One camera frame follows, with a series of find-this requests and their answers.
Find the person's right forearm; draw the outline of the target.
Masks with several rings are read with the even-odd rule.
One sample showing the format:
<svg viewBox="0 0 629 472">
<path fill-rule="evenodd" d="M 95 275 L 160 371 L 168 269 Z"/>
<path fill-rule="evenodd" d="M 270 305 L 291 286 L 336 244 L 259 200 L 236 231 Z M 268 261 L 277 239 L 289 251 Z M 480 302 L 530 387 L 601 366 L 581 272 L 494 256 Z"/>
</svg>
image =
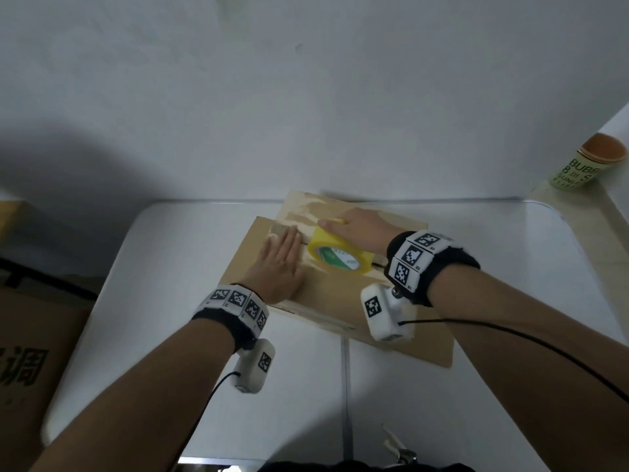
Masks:
<svg viewBox="0 0 629 472">
<path fill-rule="evenodd" d="M 439 316 L 512 328 L 577 358 L 629 395 L 629 346 L 478 269 L 450 265 L 430 284 Z M 629 403 L 567 359 L 484 326 L 449 328 L 553 472 L 629 472 Z"/>
</svg>

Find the left wristband with marker tags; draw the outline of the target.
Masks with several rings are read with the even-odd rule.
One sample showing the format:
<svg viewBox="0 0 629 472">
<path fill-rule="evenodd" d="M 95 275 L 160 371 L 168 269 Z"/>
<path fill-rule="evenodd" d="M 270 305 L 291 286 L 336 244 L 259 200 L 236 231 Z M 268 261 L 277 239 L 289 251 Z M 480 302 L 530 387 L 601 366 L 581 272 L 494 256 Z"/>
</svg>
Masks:
<svg viewBox="0 0 629 472">
<path fill-rule="evenodd" d="M 195 310 L 191 320 L 205 319 L 225 326 L 235 352 L 253 350 L 269 319 L 267 305 L 242 285 L 218 285 Z"/>
</svg>

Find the yellow tape roll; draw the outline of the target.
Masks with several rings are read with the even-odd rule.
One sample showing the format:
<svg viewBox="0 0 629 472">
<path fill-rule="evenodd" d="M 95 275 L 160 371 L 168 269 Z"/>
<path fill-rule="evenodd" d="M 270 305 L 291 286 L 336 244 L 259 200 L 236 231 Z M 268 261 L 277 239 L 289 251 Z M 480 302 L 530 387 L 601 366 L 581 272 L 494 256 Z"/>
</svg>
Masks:
<svg viewBox="0 0 629 472">
<path fill-rule="evenodd" d="M 366 274 L 372 270 L 374 254 L 316 226 L 308 245 L 310 256 L 332 269 Z"/>
</svg>

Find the green paper cup brown lid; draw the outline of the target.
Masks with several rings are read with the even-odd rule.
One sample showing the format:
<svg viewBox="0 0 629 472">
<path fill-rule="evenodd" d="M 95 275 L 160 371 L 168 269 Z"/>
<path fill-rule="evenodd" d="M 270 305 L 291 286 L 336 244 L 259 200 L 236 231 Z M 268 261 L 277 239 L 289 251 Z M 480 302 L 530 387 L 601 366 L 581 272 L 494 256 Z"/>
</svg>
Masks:
<svg viewBox="0 0 629 472">
<path fill-rule="evenodd" d="M 576 152 L 575 156 L 549 180 L 552 187 L 574 190 L 595 179 L 602 172 L 625 161 L 627 147 L 615 137 L 596 133 Z"/>
</svg>

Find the person's left hand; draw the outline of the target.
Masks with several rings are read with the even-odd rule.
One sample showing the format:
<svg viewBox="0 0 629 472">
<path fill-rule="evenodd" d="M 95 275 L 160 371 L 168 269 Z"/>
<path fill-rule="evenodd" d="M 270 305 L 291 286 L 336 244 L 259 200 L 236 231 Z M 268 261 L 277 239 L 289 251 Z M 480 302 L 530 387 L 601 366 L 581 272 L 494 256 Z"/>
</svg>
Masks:
<svg viewBox="0 0 629 472">
<path fill-rule="evenodd" d="M 265 304 L 276 305 L 288 300 L 303 280 L 301 255 L 298 261 L 264 261 L 262 245 L 256 261 L 236 284 L 255 291 Z"/>
</svg>

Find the person's dark clothing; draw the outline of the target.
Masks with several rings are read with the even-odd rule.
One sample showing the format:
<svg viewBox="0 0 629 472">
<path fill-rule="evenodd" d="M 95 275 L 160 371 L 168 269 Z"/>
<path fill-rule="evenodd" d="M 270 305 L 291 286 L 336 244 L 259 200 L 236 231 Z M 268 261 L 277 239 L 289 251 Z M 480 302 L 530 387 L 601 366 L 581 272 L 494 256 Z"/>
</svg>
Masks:
<svg viewBox="0 0 629 472">
<path fill-rule="evenodd" d="M 462 463 L 435 467 L 419 462 L 394 464 L 390 466 L 370 466 L 362 461 L 346 460 L 326 465 L 313 462 L 276 461 L 265 463 L 257 472 L 476 472 Z"/>
</svg>

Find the large printed cardboard box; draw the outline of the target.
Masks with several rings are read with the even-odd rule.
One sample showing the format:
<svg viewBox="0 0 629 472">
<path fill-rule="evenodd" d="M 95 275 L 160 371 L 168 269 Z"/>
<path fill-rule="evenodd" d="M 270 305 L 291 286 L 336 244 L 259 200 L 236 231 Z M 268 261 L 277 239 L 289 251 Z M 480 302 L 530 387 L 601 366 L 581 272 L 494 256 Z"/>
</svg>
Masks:
<svg viewBox="0 0 629 472">
<path fill-rule="evenodd" d="M 0 472 L 27 472 L 98 292 L 0 257 Z"/>
</svg>

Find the small brown cardboard box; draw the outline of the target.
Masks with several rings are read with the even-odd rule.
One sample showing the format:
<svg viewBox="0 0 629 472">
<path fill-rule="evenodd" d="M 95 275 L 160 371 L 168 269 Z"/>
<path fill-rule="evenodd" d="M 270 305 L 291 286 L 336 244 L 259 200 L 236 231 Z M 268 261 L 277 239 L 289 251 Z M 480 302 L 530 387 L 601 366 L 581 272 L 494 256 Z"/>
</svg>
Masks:
<svg viewBox="0 0 629 472">
<path fill-rule="evenodd" d="M 0 244 L 10 234 L 26 205 L 20 200 L 0 199 Z"/>
</svg>

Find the right wristband with marker tags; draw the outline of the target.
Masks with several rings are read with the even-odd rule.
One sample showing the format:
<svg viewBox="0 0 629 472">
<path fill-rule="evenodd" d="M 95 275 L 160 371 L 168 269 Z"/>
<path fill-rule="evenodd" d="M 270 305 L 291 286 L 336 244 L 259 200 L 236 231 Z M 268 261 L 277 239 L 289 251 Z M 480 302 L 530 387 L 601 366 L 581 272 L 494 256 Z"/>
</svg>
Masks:
<svg viewBox="0 0 629 472">
<path fill-rule="evenodd" d="M 481 265 L 450 237 L 427 229 L 404 231 L 394 237 L 386 251 L 385 277 L 414 305 L 432 307 L 430 284 L 446 267 L 465 265 L 480 270 Z"/>
</svg>

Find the metal table latch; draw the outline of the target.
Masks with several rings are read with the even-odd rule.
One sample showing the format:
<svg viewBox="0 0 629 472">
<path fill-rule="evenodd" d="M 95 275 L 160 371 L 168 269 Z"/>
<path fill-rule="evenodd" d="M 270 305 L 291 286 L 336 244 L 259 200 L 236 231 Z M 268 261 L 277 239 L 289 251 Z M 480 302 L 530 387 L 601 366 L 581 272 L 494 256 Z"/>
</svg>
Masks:
<svg viewBox="0 0 629 472">
<path fill-rule="evenodd" d="M 384 448 L 394 456 L 395 463 L 394 466 L 408 466 L 418 464 L 418 456 L 417 453 L 407 448 L 401 439 L 386 426 L 386 424 L 381 424 L 382 430 L 384 431 Z"/>
</svg>

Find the person's left forearm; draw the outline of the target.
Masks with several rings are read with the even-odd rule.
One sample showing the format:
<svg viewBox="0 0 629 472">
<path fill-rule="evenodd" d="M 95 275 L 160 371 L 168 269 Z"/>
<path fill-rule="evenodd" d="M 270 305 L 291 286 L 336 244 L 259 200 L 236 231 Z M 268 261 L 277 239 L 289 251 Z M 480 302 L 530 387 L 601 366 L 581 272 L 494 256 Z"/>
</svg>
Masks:
<svg viewBox="0 0 629 472">
<path fill-rule="evenodd" d="M 29 472 L 164 472 L 235 351 L 231 332 L 189 322 L 88 404 Z"/>
</svg>

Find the wristband with marker tags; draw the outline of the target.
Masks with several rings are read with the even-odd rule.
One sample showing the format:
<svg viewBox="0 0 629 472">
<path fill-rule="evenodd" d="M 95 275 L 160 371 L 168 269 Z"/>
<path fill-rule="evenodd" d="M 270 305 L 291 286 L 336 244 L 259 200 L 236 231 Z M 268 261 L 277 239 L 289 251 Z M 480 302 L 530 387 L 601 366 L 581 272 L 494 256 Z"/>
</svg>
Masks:
<svg viewBox="0 0 629 472">
<path fill-rule="evenodd" d="M 465 265 L 480 270 L 481 265 L 450 237 L 427 229 L 404 231 L 394 237 L 386 251 L 385 277 L 414 305 L 432 307 L 430 284 L 446 267 Z"/>
<path fill-rule="evenodd" d="M 218 285 L 195 310 L 191 320 L 205 319 L 225 326 L 235 352 L 253 350 L 269 319 L 267 305 L 242 285 Z"/>
</svg>

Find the person's right hand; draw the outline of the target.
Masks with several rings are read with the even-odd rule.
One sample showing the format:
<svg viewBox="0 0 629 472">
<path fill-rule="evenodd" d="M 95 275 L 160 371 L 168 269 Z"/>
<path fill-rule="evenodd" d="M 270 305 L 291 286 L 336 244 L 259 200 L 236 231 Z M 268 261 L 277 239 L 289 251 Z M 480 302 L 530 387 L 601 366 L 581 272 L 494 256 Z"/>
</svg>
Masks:
<svg viewBox="0 0 629 472">
<path fill-rule="evenodd" d="M 337 218 L 347 222 L 345 229 L 326 229 L 367 252 L 387 256 L 389 244 L 405 230 L 385 221 L 376 211 L 354 207 Z"/>
</svg>

